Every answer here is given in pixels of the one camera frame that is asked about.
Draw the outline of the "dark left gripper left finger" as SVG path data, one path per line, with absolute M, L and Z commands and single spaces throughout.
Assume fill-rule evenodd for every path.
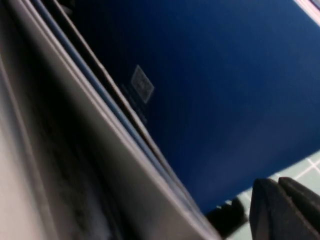
M 293 203 L 277 182 L 254 181 L 249 223 L 254 240 L 296 240 L 300 222 Z

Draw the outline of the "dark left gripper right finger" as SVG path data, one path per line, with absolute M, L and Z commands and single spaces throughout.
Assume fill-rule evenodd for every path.
M 281 200 L 279 239 L 318 240 L 320 238 L 320 196 L 289 177 L 278 184 L 284 191 Z

